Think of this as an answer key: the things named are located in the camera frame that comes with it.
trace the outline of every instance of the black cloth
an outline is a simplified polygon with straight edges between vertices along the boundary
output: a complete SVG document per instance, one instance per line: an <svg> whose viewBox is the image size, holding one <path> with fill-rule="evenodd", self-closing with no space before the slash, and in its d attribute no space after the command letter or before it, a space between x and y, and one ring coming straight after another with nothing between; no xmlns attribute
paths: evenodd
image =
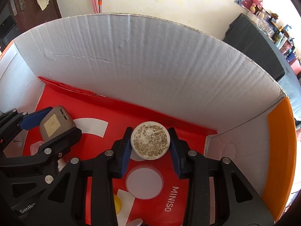
<svg viewBox="0 0 301 226"><path fill-rule="evenodd" d="M244 14L230 24L224 42L254 60L276 81L284 76L285 65L290 67L275 44Z"/></svg>
<svg viewBox="0 0 301 226"><path fill-rule="evenodd" d="M290 64L275 44L252 21L241 14L226 32L224 42L254 60L284 89L294 117L301 121L301 86Z"/></svg>

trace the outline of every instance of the white round disc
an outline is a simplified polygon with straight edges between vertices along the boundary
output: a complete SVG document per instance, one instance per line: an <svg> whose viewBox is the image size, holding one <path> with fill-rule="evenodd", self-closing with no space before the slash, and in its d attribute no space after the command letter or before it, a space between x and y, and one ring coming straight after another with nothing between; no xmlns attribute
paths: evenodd
<svg viewBox="0 0 301 226"><path fill-rule="evenodd" d="M152 199L160 194L163 188L163 178L151 166L133 169L126 178L126 188L138 199Z"/></svg>
<svg viewBox="0 0 301 226"><path fill-rule="evenodd" d="M140 226L143 223L143 220L138 218L129 222L126 226Z"/></svg>
<svg viewBox="0 0 301 226"><path fill-rule="evenodd" d="M162 157L170 145L167 129L155 121L146 121L134 129L131 135L131 146L135 153L145 160L156 160Z"/></svg>
<svg viewBox="0 0 301 226"><path fill-rule="evenodd" d="M131 152L131 159L134 160L134 161L145 161L145 159L138 156L133 149L132 149L132 152Z"/></svg>

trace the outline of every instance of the plush toy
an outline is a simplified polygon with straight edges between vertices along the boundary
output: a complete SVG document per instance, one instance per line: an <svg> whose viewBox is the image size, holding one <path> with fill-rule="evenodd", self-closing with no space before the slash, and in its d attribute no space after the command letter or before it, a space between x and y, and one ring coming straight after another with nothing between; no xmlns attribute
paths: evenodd
<svg viewBox="0 0 301 226"><path fill-rule="evenodd" d="M249 9L252 13L255 13L256 6L259 9L262 8L263 0L244 0L244 1L241 2L241 4L244 7L246 7L247 9Z"/></svg>

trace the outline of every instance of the blue gripper pad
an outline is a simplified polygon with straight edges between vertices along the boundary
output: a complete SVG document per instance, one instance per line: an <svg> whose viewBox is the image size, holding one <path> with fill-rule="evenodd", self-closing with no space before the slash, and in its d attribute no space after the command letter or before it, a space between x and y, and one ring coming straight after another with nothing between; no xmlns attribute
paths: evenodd
<svg viewBox="0 0 301 226"><path fill-rule="evenodd" d="M52 107L47 107L40 111L33 112L29 115L25 115L23 120L19 123L21 129L30 130L34 127L38 127L42 119L52 110Z"/></svg>
<svg viewBox="0 0 301 226"><path fill-rule="evenodd" d="M128 169L128 163L129 163L130 157L131 157L131 150L132 150L131 138L129 138L125 143L123 155L121 157L121 176L122 177L126 174L126 171Z"/></svg>
<svg viewBox="0 0 301 226"><path fill-rule="evenodd" d="M175 171L175 174L177 174L178 178L180 178L181 175L180 158L176 150L176 144L172 138L170 139L169 150L170 150L171 161L173 162L173 169Z"/></svg>

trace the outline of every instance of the corrugated cardboard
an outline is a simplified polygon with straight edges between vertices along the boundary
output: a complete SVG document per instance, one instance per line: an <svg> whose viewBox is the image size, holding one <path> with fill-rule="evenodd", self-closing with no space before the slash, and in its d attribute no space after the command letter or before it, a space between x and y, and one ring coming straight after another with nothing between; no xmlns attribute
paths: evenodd
<svg viewBox="0 0 301 226"><path fill-rule="evenodd" d="M224 154L263 192L270 165L267 113L286 94L228 44L166 20L95 14L39 25L14 45L10 63L0 61L0 70L8 65L0 110L34 111L43 91L37 76L144 106L217 130L206 155L220 159L229 146Z"/></svg>

